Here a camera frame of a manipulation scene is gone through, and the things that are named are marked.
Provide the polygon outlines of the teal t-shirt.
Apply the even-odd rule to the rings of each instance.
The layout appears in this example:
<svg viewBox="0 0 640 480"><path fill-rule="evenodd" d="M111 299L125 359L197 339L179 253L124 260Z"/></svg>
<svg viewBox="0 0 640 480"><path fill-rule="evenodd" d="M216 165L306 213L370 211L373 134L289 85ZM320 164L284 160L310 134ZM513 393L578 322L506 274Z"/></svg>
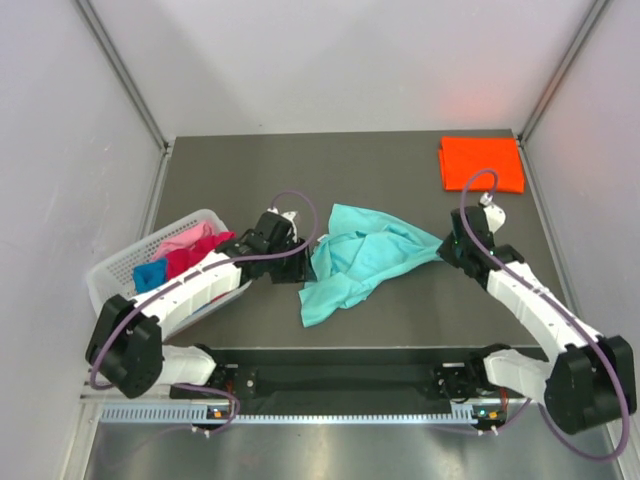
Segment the teal t-shirt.
<svg viewBox="0 0 640 480"><path fill-rule="evenodd" d="M383 282L437 261L442 240L393 215L335 204L311 255L316 275L299 291L306 328L366 300Z"/></svg>

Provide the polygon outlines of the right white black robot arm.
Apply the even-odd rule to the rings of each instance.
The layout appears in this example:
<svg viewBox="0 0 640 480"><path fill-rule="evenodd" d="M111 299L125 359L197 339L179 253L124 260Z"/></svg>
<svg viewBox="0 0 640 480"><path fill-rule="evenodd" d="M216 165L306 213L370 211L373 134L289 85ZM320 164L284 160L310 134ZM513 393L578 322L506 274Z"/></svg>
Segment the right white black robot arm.
<svg viewBox="0 0 640 480"><path fill-rule="evenodd" d="M487 396L499 387L544 407L564 433L576 434L637 410L633 350L621 336L606 337L576 318L495 232L504 211L493 203L456 208L452 231L438 250L509 310L546 358L536 360L509 346L487 347L472 359L469 388Z"/></svg>

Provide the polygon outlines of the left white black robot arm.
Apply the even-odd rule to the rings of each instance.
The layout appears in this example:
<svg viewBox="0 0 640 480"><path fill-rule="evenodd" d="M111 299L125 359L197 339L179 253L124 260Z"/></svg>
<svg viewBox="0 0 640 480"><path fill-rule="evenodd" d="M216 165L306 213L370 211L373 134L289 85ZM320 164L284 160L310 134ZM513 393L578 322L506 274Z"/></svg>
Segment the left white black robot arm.
<svg viewBox="0 0 640 480"><path fill-rule="evenodd" d="M129 399L157 385L187 384L205 396L220 394L227 374L211 353L166 341L198 311L227 300L263 275L275 283L304 280L308 244L298 234L297 216L271 208L254 228L177 277L133 297L116 293L108 298L85 354L91 386L115 388Z"/></svg>

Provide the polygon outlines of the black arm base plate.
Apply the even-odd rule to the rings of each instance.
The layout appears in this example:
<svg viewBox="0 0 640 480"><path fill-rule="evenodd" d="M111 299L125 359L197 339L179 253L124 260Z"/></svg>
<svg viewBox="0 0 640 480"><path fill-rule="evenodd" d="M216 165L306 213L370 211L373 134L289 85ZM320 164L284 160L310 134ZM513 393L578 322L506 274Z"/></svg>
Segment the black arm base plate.
<svg viewBox="0 0 640 480"><path fill-rule="evenodd" d="M216 362L208 387L242 399L276 392L412 390L427 398L464 399L492 388L480 372L482 359L503 343L471 348L251 348L203 353Z"/></svg>

